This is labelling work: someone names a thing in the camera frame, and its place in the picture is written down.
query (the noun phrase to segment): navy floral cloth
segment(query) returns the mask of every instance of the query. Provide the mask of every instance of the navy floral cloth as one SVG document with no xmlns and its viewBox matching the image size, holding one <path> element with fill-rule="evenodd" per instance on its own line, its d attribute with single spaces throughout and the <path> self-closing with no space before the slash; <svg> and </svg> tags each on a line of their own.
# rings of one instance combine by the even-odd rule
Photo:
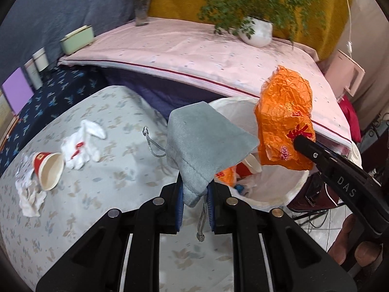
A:
<svg viewBox="0 0 389 292">
<path fill-rule="evenodd" d="M 19 122 L 0 152 L 0 176 L 15 156 L 46 125 L 73 105 L 107 86 L 103 74 L 92 66 L 60 66 L 23 107 Z"/>
</svg>

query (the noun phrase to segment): glass vase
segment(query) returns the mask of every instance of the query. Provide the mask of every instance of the glass vase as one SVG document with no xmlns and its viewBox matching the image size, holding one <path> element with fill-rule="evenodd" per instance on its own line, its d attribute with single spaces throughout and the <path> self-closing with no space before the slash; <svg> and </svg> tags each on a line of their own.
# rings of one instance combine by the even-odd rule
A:
<svg viewBox="0 0 389 292">
<path fill-rule="evenodd" d="M 149 23 L 149 7 L 151 0 L 134 0 L 135 26 L 144 26 Z"/>
</svg>

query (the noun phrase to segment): pink tablecloth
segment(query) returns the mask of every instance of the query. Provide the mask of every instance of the pink tablecloth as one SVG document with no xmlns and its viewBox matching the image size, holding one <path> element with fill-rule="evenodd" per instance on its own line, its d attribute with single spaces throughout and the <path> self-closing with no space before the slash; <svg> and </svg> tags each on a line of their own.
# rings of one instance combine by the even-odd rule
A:
<svg viewBox="0 0 389 292">
<path fill-rule="evenodd" d="M 226 96 L 255 98 L 283 65 L 310 83 L 315 131 L 351 149 L 349 124 L 318 66 L 309 54 L 283 42 L 256 48 L 231 35 L 213 34 L 212 25 L 153 18 L 147 26 L 129 23 L 102 34 L 60 63 L 128 69 Z"/>
</svg>

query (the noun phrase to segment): purple folder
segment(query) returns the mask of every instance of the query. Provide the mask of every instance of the purple folder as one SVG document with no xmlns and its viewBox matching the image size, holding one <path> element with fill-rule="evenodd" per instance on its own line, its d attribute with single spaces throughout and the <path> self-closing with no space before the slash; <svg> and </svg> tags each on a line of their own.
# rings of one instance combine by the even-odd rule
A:
<svg viewBox="0 0 389 292">
<path fill-rule="evenodd" d="M 15 115 L 20 113 L 23 106 L 34 95 L 21 68 L 16 69 L 3 83 L 3 92 Z"/>
</svg>

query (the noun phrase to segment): white flower pot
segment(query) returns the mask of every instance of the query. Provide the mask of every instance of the white flower pot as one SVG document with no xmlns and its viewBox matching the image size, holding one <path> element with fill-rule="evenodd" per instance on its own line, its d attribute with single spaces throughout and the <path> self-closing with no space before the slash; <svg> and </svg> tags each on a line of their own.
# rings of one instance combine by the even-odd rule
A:
<svg viewBox="0 0 389 292">
<path fill-rule="evenodd" d="M 272 42 L 273 37 L 273 24 L 263 20 L 257 20 L 256 18 L 249 17 L 254 24 L 251 24 L 254 29 L 254 34 L 249 39 L 246 34 L 239 32 L 240 38 L 249 45 L 255 47 L 264 47 Z"/>
</svg>

